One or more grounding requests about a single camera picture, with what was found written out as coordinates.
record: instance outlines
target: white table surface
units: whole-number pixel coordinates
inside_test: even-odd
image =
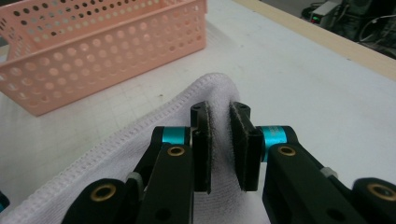
[[[0,94],[1,216],[115,131],[210,72],[230,76],[255,125],[285,124],[348,187],[396,184],[396,83],[254,11],[209,0],[207,47],[34,117]]]

